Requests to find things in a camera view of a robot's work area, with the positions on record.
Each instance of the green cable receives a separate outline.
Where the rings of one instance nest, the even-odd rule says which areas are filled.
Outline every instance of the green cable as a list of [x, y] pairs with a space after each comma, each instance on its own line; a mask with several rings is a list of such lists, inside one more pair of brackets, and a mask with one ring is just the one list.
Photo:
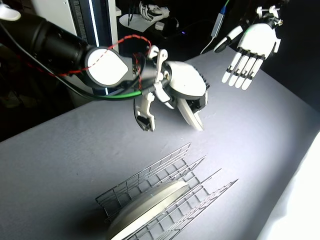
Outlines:
[[103, 96], [106, 99], [126, 99], [126, 98], [131, 98], [131, 97], [135, 97], [135, 96], [139, 96], [141, 95], [141, 91], [133, 91], [127, 94], [120, 94], [120, 95], [114, 95], [114, 96]]

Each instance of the wire dish rack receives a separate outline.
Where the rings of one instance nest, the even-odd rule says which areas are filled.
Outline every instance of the wire dish rack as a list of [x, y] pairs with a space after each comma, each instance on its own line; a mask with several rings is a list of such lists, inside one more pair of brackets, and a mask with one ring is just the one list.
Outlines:
[[209, 193], [204, 187], [221, 169], [200, 181], [193, 170], [205, 156], [188, 165], [186, 156], [191, 143], [188, 143], [151, 166], [138, 172], [119, 185], [98, 196], [95, 200], [104, 209], [106, 222], [112, 222], [120, 210], [133, 198], [147, 189], [173, 180], [189, 184], [186, 192], [164, 209], [146, 225], [125, 238], [126, 240], [170, 240], [190, 224], [201, 212], [228, 190], [236, 181], [229, 182], [220, 189]]

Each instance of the gray table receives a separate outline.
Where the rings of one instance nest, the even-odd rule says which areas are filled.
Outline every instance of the gray table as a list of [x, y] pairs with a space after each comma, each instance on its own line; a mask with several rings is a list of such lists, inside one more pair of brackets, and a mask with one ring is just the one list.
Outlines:
[[104, 239], [95, 197], [192, 142], [207, 155], [199, 175], [239, 181], [176, 239], [255, 239], [320, 129], [320, 115], [259, 71], [247, 91], [221, 83], [235, 52], [191, 59], [211, 87], [205, 131], [155, 103], [155, 132], [143, 132], [132, 101], [92, 102], [0, 144], [0, 239]]

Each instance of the red wire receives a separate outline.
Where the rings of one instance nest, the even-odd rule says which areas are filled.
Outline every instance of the red wire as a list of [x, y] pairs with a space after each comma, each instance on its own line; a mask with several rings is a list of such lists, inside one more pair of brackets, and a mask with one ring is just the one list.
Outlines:
[[[150, 49], [151, 49], [151, 42], [150, 42], [148, 39], [146, 39], [144, 36], [139, 36], [139, 35], [136, 35], [136, 34], [128, 35], [128, 36], [125, 36], [125, 37], [121, 38], [121, 39], [118, 40], [115, 44], [109, 46], [107, 49], [108, 49], [108, 50], [109, 50], [109, 49], [113, 49], [115, 46], [117, 46], [118, 44], [123, 43], [125, 40], [128, 40], [128, 39], [142, 39], [142, 40], [146, 41], [146, 42], [148, 43], [148, 45], [149, 45], [149, 50], [148, 50], [147, 52], [149, 52]], [[67, 75], [69, 75], [69, 74], [78, 74], [78, 73], [81, 73], [82, 71], [86, 71], [86, 70], [88, 70], [89, 68], [91, 68], [92, 66], [96, 65], [97, 62], [99, 62], [99, 60], [107, 53], [108, 50], [105, 50], [105, 52], [104, 52], [104, 53], [95, 61], [95, 63], [92, 64], [91, 66], [84, 67], [84, 68], [79, 69], [79, 70], [70, 70], [70, 71], [68, 71], [68, 72], [59, 73], [59, 74], [56, 74], [56, 75], [54, 75], [54, 74], [52, 74], [52, 73], [50, 73], [50, 72], [48, 72], [48, 74], [49, 74], [50, 76], [61, 76], [61, 77], [65, 77], [65, 76], [67, 76]], [[138, 59], [136, 58], [136, 56], [134, 56], [134, 58], [135, 58], [135, 60], [136, 60], [136, 64], [138, 65]], [[34, 66], [32, 66], [30, 63], [27, 62], [26, 64], [28, 65], [28, 67], [34, 68]], [[139, 66], [137, 66], [137, 67], [138, 67], [138, 74], [139, 74], [139, 88], [141, 89], [140, 68], [139, 68]], [[42, 72], [42, 73], [44, 72], [44, 70], [43, 70], [42, 68], [40, 68], [40, 67], [36, 67], [36, 69], [37, 69], [39, 72]]]

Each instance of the white cable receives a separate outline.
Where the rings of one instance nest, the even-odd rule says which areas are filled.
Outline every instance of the white cable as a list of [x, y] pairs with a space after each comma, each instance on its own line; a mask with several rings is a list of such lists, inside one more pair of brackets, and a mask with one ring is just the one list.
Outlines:
[[206, 48], [212, 43], [212, 41], [214, 40], [215, 38], [212, 37], [211, 41], [208, 43], [207, 46], [204, 47], [204, 49], [202, 49], [202, 51], [200, 52], [200, 54], [202, 54], [204, 52], [204, 50], [206, 50]]

